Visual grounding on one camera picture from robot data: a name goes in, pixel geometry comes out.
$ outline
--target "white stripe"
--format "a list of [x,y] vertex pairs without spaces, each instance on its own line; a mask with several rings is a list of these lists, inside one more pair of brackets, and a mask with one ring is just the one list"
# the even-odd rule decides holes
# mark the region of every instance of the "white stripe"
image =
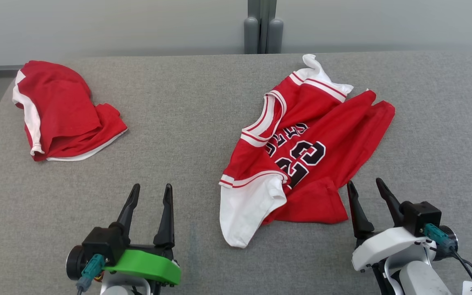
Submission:
[[[278,128],[278,125],[279,125],[281,119],[283,118],[283,116],[285,115],[285,112],[287,111],[287,103],[285,102],[285,99],[283,98],[283,95],[281,95],[281,93],[279,93],[277,90],[273,90],[271,92],[266,93],[265,97],[267,95],[271,95],[272,97],[274,97],[273,100],[277,99],[279,101],[280,105],[281,105],[281,116],[278,119],[278,121],[276,122],[276,125],[274,125],[274,129],[272,130],[272,133],[267,138],[263,138],[263,137],[259,136],[259,134],[263,133],[266,130],[266,128],[262,130],[262,125],[260,125],[260,129],[258,130],[258,131],[260,131],[260,133],[255,132],[255,130],[247,131],[248,128],[244,128],[244,129],[242,129],[242,134],[240,136],[241,139],[247,141],[252,146],[256,146],[257,148],[266,145],[267,142],[272,138],[274,133],[276,133],[276,129]],[[266,114],[265,119],[264,119],[264,121],[270,119],[270,122],[268,122],[267,125],[266,125],[267,128],[270,126],[270,124],[272,123],[272,120],[274,118],[274,104],[271,108],[268,108],[268,111],[270,111],[270,116],[268,116],[268,114]]]
[[27,126],[28,133],[30,133],[30,138],[32,139],[32,148],[30,149],[30,155],[34,155],[35,152],[44,154],[45,152],[41,149],[41,119],[39,118],[38,110],[36,106],[30,99],[30,97],[21,94],[19,92],[19,86],[17,85],[25,77],[23,72],[18,71],[16,76],[16,85],[12,90],[12,102],[14,104],[21,103],[23,105],[23,111],[25,114],[25,125]]
[[309,84],[309,85],[312,85],[318,89],[321,89],[323,90],[324,92],[326,93],[329,93],[332,97],[334,97],[335,99],[338,99],[340,102],[344,102],[345,101],[345,97],[342,96],[342,95],[339,95],[339,93],[337,93],[336,91],[332,90],[332,89],[329,89],[328,87],[326,86],[323,86],[322,84],[320,83],[317,83],[317,82],[314,82],[314,81],[311,81],[311,80],[305,80],[303,82],[303,84]]
[[265,171],[259,172],[257,174],[254,174],[251,177],[248,177],[248,178],[242,179],[242,180],[234,180],[234,178],[232,178],[232,177],[230,177],[226,174],[223,174],[221,176],[221,180],[226,181],[228,183],[231,183],[232,185],[228,185],[227,183],[223,183],[223,182],[220,182],[220,185],[223,185],[223,186],[229,187],[229,188],[232,187],[232,186],[244,186],[244,185],[247,185],[247,184],[251,183],[256,178],[258,178],[259,176],[262,176],[264,174],[277,174],[277,175],[281,176],[281,183],[286,183],[287,182],[287,175],[283,174],[282,172],[279,172],[279,171],[276,171],[276,170],[265,170]]
[[281,95],[278,90],[272,90],[269,93],[274,95],[281,103],[281,118],[283,118],[283,115],[287,112],[287,102],[285,101],[285,98],[283,98],[283,95]]
[[248,136],[247,134],[245,134],[245,132],[247,132],[247,131],[242,131],[240,138],[247,141],[252,146],[255,146],[255,147],[259,148],[259,147],[265,146],[268,142],[268,140],[265,140],[265,142],[257,141],[254,138],[252,138],[252,137]]
[[247,126],[245,129],[251,129],[251,128],[254,128],[256,125],[258,125],[258,123],[262,120],[262,118],[266,115],[266,102],[267,102],[267,96],[264,95],[263,96],[263,99],[264,99],[264,103],[263,103],[263,110],[262,110],[262,114],[260,115],[260,117],[258,118],[258,120],[256,120],[255,123],[253,123],[252,125],[250,126]]
[[300,79],[296,78],[294,73],[290,74],[289,78],[294,82],[294,84],[296,84],[298,86],[300,86],[303,83],[302,81],[300,81]]
[[264,95],[263,98],[264,98],[264,104],[263,104],[264,112],[262,112],[262,116],[260,117],[260,119],[256,121],[256,123],[242,129],[242,131],[245,130],[249,132],[249,134],[253,134],[253,135],[256,134],[257,136],[259,136],[260,134],[265,132],[265,130],[267,130],[270,124],[272,123],[272,120],[274,118],[274,103],[276,102],[276,99],[274,97],[270,97],[269,95]]
[[75,162],[75,161],[81,161],[83,159],[87,159],[95,154],[97,154],[99,151],[101,151],[102,149],[105,148],[105,146],[111,144],[114,140],[116,140],[116,138],[120,137],[123,133],[125,133],[126,131],[128,130],[125,129],[123,132],[121,132],[120,134],[114,136],[113,138],[111,138],[109,141],[105,142],[104,144],[96,147],[95,149],[93,149],[92,151],[88,151],[86,153],[83,153],[81,155],[77,155],[77,156],[74,156],[74,157],[48,157],[47,158],[47,161],[60,161],[60,162]]
[[221,180],[227,181],[227,182],[229,182],[229,183],[232,183],[232,182],[234,181],[234,177],[230,177],[230,176],[228,176],[227,174],[223,174],[223,175],[221,176]]

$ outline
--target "gray wall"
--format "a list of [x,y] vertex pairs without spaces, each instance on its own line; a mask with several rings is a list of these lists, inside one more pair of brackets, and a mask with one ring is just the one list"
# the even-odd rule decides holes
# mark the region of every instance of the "gray wall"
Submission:
[[[277,0],[282,52],[472,49],[472,0]],[[246,0],[0,0],[0,66],[243,53]]]
[[245,0],[0,0],[0,66],[71,56],[243,53]]
[[282,53],[472,49],[472,0],[277,0]]

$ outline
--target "printed number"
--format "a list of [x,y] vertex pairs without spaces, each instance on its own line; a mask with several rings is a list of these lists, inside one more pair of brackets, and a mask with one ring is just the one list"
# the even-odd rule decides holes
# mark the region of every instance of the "printed number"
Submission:
[[283,144],[287,142],[282,134],[274,134],[272,138],[276,140],[278,147],[283,146]]
[[283,172],[290,176],[290,183],[287,186],[293,189],[309,174],[306,166],[315,166],[325,156],[325,146],[319,141],[315,144],[300,141],[290,150],[290,156],[296,161],[294,164],[291,159],[286,157],[279,158],[276,164]]
[[272,157],[272,155],[274,155],[274,153],[276,152],[276,146],[270,142],[267,142],[266,146],[265,146],[265,149],[269,155],[269,157]]
[[307,129],[309,129],[309,127],[304,123],[296,123],[294,125],[296,126],[296,129],[298,129],[299,134],[303,134]]
[[295,136],[300,136],[300,133],[298,132],[298,129],[296,129],[296,127],[284,128],[283,132],[285,132],[285,135],[287,135],[288,139],[291,139]]

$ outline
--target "red basketball jersey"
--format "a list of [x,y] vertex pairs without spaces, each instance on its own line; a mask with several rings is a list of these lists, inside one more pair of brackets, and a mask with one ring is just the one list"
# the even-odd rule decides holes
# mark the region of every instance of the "red basketball jersey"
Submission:
[[244,248],[273,220],[347,220],[338,188],[372,155],[395,109],[373,91],[348,101],[312,54],[310,68],[264,95],[260,118],[242,130],[220,180],[220,224],[227,243]]

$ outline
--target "jersey number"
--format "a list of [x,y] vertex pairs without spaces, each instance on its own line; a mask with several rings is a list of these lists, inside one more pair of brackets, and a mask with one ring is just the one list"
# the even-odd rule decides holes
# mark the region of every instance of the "jersey number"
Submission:
[[287,185],[293,189],[307,174],[309,166],[316,166],[325,156],[325,146],[317,141],[311,144],[307,141],[299,141],[290,150],[290,157],[281,157],[276,161],[278,167],[290,176],[290,183]]

